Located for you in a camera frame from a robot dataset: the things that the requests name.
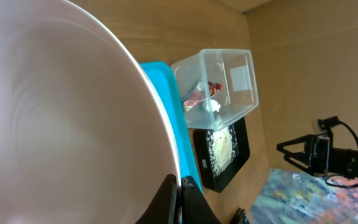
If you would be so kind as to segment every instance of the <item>clear plastic container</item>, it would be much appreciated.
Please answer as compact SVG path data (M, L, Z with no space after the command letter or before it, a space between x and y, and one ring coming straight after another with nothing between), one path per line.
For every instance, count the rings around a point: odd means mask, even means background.
M171 69L188 128L219 131L259 104L249 50L204 49Z

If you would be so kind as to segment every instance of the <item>black tray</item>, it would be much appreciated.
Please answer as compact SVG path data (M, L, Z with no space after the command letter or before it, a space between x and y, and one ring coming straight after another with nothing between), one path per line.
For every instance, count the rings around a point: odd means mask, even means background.
M193 133L198 166L200 168L203 185L204 187L218 193L223 191L223 189L230 183L233 177L249 159L250 152L248 135L246 121L244 118L234 123L234 130L237 138L238 155L217 177L214 177L213 175L211 160L209 158L208 143L206 140L208 130L196 129Z

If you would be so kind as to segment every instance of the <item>patterned cloth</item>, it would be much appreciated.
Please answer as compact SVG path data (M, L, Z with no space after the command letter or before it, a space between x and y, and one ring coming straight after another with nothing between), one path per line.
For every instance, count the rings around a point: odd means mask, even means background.
M332 178L335 184L357 180ZM358 188L340 189L301 172L272 169L253 204L251 223L358 223Z

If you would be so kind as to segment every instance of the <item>table surface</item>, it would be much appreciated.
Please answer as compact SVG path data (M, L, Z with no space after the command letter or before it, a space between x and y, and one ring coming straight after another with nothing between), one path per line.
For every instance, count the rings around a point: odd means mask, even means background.
M201 49L250 49L246 16L218 0L73 0L98 18L139 62L167 64ZM222 223L247 211L269 176L260 107L246 116L250 159L218 194L204 196ZM189 130L193 142L193 131Z

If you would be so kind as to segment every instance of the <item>white plate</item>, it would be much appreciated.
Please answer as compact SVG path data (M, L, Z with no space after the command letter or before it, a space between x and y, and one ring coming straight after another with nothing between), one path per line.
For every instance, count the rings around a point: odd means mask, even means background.
M117 38L68 1L0 0L0 223L134 223L167 174L167 113Z

